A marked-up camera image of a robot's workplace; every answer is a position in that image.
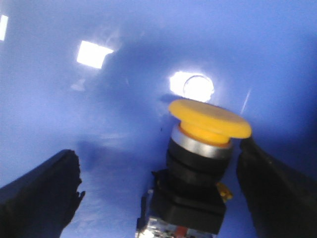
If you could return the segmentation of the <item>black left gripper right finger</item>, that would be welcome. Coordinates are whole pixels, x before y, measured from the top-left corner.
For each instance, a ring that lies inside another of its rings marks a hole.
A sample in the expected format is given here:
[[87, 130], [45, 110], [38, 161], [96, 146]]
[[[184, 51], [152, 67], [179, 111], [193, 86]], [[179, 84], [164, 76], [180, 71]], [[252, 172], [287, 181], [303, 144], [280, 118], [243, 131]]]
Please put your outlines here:
[[257, 237], [315, 238], [317, 182], [272, 157], [253, 138], [240, 142], [236, 174]]

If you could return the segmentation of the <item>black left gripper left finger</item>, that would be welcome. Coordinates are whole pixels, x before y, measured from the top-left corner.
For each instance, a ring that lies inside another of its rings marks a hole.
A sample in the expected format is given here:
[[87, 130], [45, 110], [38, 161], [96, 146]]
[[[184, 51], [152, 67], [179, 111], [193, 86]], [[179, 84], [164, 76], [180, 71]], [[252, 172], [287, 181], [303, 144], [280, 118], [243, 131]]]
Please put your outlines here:
[[79, 158], [65, 149], [0, 189], [2, 238], [58, 238], [73, 219], [79, 192]]

